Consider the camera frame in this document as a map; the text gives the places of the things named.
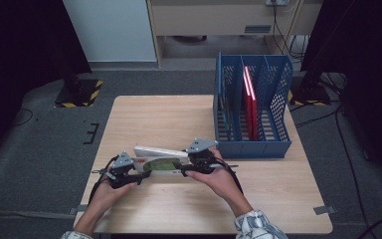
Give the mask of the white cabinet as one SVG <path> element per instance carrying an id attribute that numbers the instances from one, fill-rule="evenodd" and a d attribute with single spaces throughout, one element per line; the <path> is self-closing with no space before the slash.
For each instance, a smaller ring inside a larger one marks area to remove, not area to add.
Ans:
<path id="1" fill-rule="evenodd" d="M 146 0 L 63 0 L 89 62 L 155 62 Z"/>

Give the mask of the white book with green leaf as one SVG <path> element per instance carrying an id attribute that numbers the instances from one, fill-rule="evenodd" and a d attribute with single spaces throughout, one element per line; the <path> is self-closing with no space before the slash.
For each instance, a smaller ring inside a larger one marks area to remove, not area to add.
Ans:
<path id="1" fill-rule="evenodd" d="M 187 164 L 189 162 L 188 153 L 181 150 L 138 145 L 133 151 L 132 160 L 137 172 L 176 174 L 180 170 L 175 167 L 175 163 Z"/>

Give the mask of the blue plastic file rack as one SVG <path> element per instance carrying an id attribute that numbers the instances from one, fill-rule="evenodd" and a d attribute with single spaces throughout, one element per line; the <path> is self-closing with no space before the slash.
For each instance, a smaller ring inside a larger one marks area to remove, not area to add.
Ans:
<path id="1" fill-rule="evenodd" d="M 257 99 L 258 139 L 249 139 L 244 67 L 252 75 Z M 226 158 L 283 158 L 291 145 L 285 124 L 293 67 L 285 55 L 225 55 L 216 60 L 213 118 L 218 148 Z M 227 99 L 232 139 L 228 140 L 219 104 Z"/>

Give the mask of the blue picture book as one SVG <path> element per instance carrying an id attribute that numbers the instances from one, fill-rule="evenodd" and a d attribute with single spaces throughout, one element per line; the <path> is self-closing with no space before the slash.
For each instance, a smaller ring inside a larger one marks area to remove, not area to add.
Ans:
<path id="1" fill-rule="evenodd" d="M 229 109 L 227 99 L 225 97 L 219 97 L 219 104 L 222 112 L 222 118 L 225 126 L 225 132 L 228 140 L 232 139 L 232 129 L 229 119 Z"/>

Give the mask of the black floor tape mark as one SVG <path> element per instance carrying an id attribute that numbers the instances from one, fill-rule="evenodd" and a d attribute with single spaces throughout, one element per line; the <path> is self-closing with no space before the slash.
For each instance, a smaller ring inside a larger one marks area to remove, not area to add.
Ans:
<path id="1" fill-rule="evenodd" d="M 84 141 L 84 144 L 93 144 L 96 138 L 96 134 L 98 132 L 99 123 L 98 122 L 92 122 L 91 123 L 91 130 L 87 131 L 87 136 L 89 137 L 86 141 Z"/>

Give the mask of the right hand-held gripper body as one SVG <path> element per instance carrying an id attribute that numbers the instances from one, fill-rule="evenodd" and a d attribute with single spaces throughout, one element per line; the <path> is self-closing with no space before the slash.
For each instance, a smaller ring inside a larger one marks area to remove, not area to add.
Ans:
<path id="1" fill-rule="evenodd" d="M 188 153 L 190 163 L 197 167 L 196 172 L 211 174 L 216 168 L 225 168 L 230 173 L 235 173 L 233 166 L 230 166 L 223 159 L 219 159 L 210 150 L 211 147 L 218 144 L 214 139 L 195 138 L 193 142 L 185 149 Z"/>

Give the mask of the red hardcover book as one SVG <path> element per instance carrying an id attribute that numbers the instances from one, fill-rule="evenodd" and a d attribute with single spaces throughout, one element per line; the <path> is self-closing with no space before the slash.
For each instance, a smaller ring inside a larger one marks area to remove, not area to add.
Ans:
<path id="1" fill-rule="evenodd" d="M 253 124 L 252 124 L 252 96 L 251 89 L 248 81 L 247 68 L 244 68 L 243 80 L 245 86 L 245 101 L 246 101 L 246 114 L 248 122 L 249 139 L 253 139 Z"/>
<path id="2" fill-rule="evenodd" d="M 254 90 L 252 75 L 250 72 L 250 68 L 248 66 L 245 66 L 244 68 L 247 68 L 247 74 L 248 74 L 248 81 L 251 89 L 251 96 L 252 96 L 252 124 L 253 124 L 253 141 L 256 141 L 258 139 L 258 130 L 257 130 L 257 99 L 256 94 Z"/>

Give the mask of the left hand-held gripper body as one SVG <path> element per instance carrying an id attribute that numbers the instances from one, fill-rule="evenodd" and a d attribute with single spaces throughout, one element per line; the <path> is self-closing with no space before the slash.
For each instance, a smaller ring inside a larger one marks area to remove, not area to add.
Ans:
<path id="1" fill-rule="evenodd" d="M 94 185 L 94 189 L 104 181 L 104 176 L 109 181 L 112 188 L 120 188 L 126 184 L 133 183 L 131 181 L 131 175 L 129 172 L 134 169 L 132 158 L 126 151 L 113 157 L 105 168 L 94 170 L 94 173 L 99 174 L 99 179 Z"/>

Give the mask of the grey tape piece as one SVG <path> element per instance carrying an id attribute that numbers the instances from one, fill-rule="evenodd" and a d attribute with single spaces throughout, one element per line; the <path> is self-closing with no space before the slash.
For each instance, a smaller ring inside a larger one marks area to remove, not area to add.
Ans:
<path id="1" fill-rule="evenodd" d="M 326 205 L 314 207 L 313 210 L 316 215 L 333 214 L 336 212 L 336 209 L 333 206 Z"/>
<path id="2" fill-rule="evenodd" d="M 80 204 L 77 207 L 72 207 L 69 210 L 69 214 L 70 215 L 76 215 L 78 212 L 85 212 L 87 209 L 88 209 L 88 205 L 87 204 Z"/>

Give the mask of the black curtain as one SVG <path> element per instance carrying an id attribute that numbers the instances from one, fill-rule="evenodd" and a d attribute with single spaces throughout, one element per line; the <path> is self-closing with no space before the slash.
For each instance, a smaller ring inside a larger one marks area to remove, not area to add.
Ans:
<path id="1" fill-rule="evenodd" d="M 63 0 L 0 0 L 0 140 L 24 96 L 91 69 Z"/>
<path id="2" fill-rule="evenodd" d="M 322 73 L 347 78 L 341 97 L 352 125 L 382 163 L 382 0 L 323 0 L 300 69 L 303 94 Z"/>

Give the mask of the person's right hand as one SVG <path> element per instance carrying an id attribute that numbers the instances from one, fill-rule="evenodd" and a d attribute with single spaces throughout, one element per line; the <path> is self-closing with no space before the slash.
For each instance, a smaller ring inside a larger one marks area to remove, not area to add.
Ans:
<path id="1" fill-rule="evenodd" d="M 230 206 L 234 215 L 253 210 L 253 207 L 237 186 L 231 173 L 225 168 L 216 168 L 211 174 L 190 171 L 187 176 L 209 186 L 218 196 Z"/>

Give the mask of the person's left hand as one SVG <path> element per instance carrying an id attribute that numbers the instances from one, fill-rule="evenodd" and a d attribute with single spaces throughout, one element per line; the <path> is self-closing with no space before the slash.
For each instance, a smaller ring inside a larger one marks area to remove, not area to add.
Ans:
<path id="1" fill-rule="evenodd" d="M 87 214 L 95 220 L 99 220 L 118 199 L 135 186 L 136 183 L 129 183 L 120 188 L 112 188 L 107 181 L 102 182 L 95 191 L 92 202 L 88 206 Z"/>

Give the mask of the grey vent grille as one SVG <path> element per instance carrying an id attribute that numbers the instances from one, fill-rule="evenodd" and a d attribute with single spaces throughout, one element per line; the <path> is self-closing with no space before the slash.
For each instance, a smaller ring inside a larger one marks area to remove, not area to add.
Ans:
<path id="1" fill-rule="evenodd" d="M 271 25 L 246 25 L 246 34 L 269 34 L 272 30 Z"/>

